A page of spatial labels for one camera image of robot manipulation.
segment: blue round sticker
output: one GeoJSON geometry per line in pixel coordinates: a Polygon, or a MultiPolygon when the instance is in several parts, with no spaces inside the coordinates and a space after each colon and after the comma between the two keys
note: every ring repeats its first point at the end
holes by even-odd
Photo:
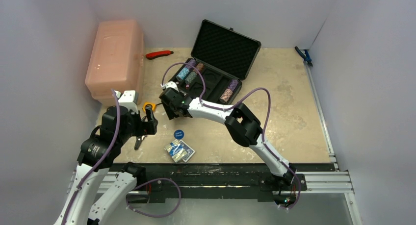
{"type": "Polygon", "coordinates": [[[180,129],[176,130],[176,131],[173,133],[173,136],[174,136],[176,139],[182,139],[182,138],[184,137],[184,135],[185,135],[185,133],[184,133],[182,130],[180,130],[180,129]]]}

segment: foam case lining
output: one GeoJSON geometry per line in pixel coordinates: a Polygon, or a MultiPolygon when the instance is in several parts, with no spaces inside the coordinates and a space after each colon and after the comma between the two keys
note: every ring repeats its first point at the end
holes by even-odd
{"type": "MultiPolygon", "coordinates": [[[[208,20],[203,20],[191,52],[192,58],[197,63],[203,63],[205,67],[202,76],[206,90],[202,99],[222,104],[219,100],[221,95],[229,83],[236,79],[238,85],[226,104],[231,103],[241,89],[241,81],[247,78],[260,47],[259,41],[236,33],[232,28],[227,29],[208,20]]],[[[199,75],[188,88],[185,79],[182,81],[176,79],[183,67],[185,65],[175,73],[170,81],[177,82],[181,92],[190,94],[194,98],[199,97],[203,90],[199,75]]]]}

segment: wooden work surface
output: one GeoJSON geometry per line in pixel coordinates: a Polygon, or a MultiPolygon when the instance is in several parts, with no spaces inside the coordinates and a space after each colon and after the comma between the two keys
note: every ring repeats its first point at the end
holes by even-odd
{"type": "MultiPolygon", "coordinates": [[[[175,53],[155,60],[145,59],[144,93],[139,104],[141,112],[144,102],[160,102],[160,83],[166,69],[173,63],[186,61],[191,52],[191,48],[149,48],[146,53],[160,50],[173,50],[175,53]]],[[[179,68],[179,65],[172,68],[165,81],[179,68]]],[[[308,75],[296,51],[261,49],[233,104],[257,87],[265,87],[271,94],[266,136],[277,151],[292,163],[330,162],[308,75]]],[[[266,93],[257,91],[244,103],[263,125],[267,113],[266,93]]],[[[105,109],[101,108],[98,125],[105,109]]],[[[196,151],[188,163],[262,162],[251,149],[237,145],[225,126],[219,123],[197,118],[169,120],[163,106],[157,107],[155,118],[159,121],[157,134],[145,138],[139,150],[134,150],[135,138],[130,138],[115,159],[116,163],[173,163],[164,146],[174,140],[173,133],[177,129],[185,132],[183,140],[196,151]]]]}

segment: purple cable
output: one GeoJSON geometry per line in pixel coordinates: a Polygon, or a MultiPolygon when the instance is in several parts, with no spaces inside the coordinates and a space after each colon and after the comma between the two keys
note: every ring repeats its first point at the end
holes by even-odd
{"type": "Polygon", "coordinates": [[[74,203],[75,197],[77,197],[78,191],[81,190],[81,186],[85,182],[85,180],[92,174],[92,172],[104,161],[104,159],[107,157],[107,155],[110,153],[111,149],[114,146],[114,143],[117,140],[118,130],[120,128],[120,105],[118,103],[117,95],[114,89],[111,89],[111,92],[113,93],[114,100],[116,102],[116,109],[117,109],[117,120],[116,120],[116,129],[114,132],[113,139],[111,140],[110,145],[108,146],[107,151],[105,151],[104,155],[99,159],[99,161],[87,172],[87,174],[79,181],[77,185],[76,191],[72,194],[71,199],[68,202],[68,206],[66,207],[64,216],[62,217],[61,225],[66,224],[66,219],[68,218],[69,211],[71,210],[72,204],[74,203]]]}
{"type": "MultiPolygon", "coordinates": [[[[220,108],[220,107],[216,107],[216,106],[211,106],[211,105],[208,105],[208,104],[205,104],[205,103],[203,103],[202,102],[202,95],[204,95],[204,93],[205,93],[205,89],[206,89],[206,87],[205,87],[205,81],[204,81],[204,78],[202,77],[202,75],[201,75],[201,73],[198,71],[198,69],[196,69],[194,66],[192,66],[192,65],[190,65],[190,64],[187,64],[187,63],[184,63],[184,62],[178,62],[178,63],[174,63],[174,64],[172,64],[166,71],[165,71],[165,73],[163,74],[163,78],[162,78],[162,86],[164,85],[164,80],[165,80],[165,76],[166,76],[166,74],[167,74],[167,72],[172,68],[172,67],[174,67],[174,66],[176,66],[176,65],[179,65],[179,64],[186,64],[186,65],[189,65],[190,67],[192,67],[197,73],[198,73],[198,75],[199,75],[199,77],[201,78],[201,80],[202,80],[202,93],[199,95],[199,102],[203,105],[203,106],[206,106],[206,107],[209,107],[209,108],[212,108],[212,109],[215,109],[215,110],[219,110],[219,111],[229,111],[229,110],[231,110],[231,109],[234,109],[237,105],[239,105],[240,103],[242,103],[244,100],[246,100],[246,98],[248,98],[250,95],[252,95],[255,91],[257,91],[257,90],[264,90],[266,93],[267,93],[267,97],[268,97],[268,102],[269,102],[269,104],[268,104],[268,107],[267,107],[267,115],[266,115],[266,121],[264,122],[264,127],[263,127],[263,133],[262,133],[262,135],[261,135],[261,140],[263,141],[263,145],[264,145],[264,147],[278,160],[278,161],[280,161],[280,158],[275,154],[275,153],[273,153],[272,151],[271,151],[271,149],[267,146],[267,144],[266,143],[264,143],[265,142],[265,139],[264,139],[264,136],[265,136],[265,134],[266,134],[266,127],[267,127],[267,122],[269,121],[269,115],[270,115],[270,105],[271,105],[271,97],[270,97],[270,93],[269,93],[269,91],[266,89],[266,88],[262,88],[262,87],[260,87],[260,88],[256,88],[256,89],[253,89],[252,91],[250,91],[248,94],[246,94],[246,96],[244,96],[240,101],[238,101],[236,104],[234,104],[233,106],[231,106],[231,107],[229,107],[229,108],[225,108],[225,109],[223,109],[223,108],[220,108]]],[[[283,166],[289,171],[289,172],[291,172],[293,175],[294,175],[294,177],[296,178],[296,181],[297,181],[297,186],[298,186],[298,188],[299,188],[299,191],[298,191],[298,196],[296,197],[296,200],[295,200],[295,202],[291,205],[291,206],[289,206],[287,209],[291,209],[291,208],[293,208],[296,204],[297,204],[297,202],[298,202],[298,200],[299,200],[299,198],[300,198],[300,193],[301,193],[301,185],[300,185],[300,179],[298,178],[298,176],[296,175],[296,173],[291,169],[291,168],[289,168],[289,166],[288,165],[286,165],[284,162],[281,162],[282,164],[283,164],[283,166]]]]}
{"type": "Polygon", "coordinates": [[[166,213],[166,214],[161,214],[161,215],[147,214],[147,213],[145,213],[145,212],[141,212],[141,211],[136,210],[135,208],[133,208],[133,207],[129,204],[129,202],[127,201],[127,198],[126,198],[127,208],[131,209],[132,211],[134,211],[134,212],[136,212],[136,213],[139,213],[139,214],[142,214],[142,215],[144,215],[144,216],[151,217],[151,218],[163,218],[163,217],[166,217],[166,216],[169,216],[169,215],[173,214],[173,212],[175,212],[175,211],[177,210],[177,208],[179,207],[179,204],[181,203],[181,190],[180,190],[179,186],[178,186],[178,185],[177,185],[177,184],[176,184],[173,180],[171,180],[171,179],[169,179],[169,178],[165,178],[165,177],[156,178],[156,179],[152,179],[152,180],[150,180],[150,181],[148,181],[148,182],[145,182],[145,183],[143,183],[143,184],[138,185],[138,186],[137,186],[137,187],[135,187],[133,190],[137,190],[137,189],[139,189],[139,188],[143,187],[144,185],[147,185],[147,184],[149,184],[149,183],[152,183],[152,182],[155,182],[155,181],[159,181],[159,180],[166,180],[166,181],[169,181],[169,182],[173,183],[173,185],[177,188],[177,190],[178,190],[178,194],[179,194],[179,198],[178,198],[178,203],[175,205],[175,208],[173,208],[173,209],[172,209],[169,213],[166,213]]]}

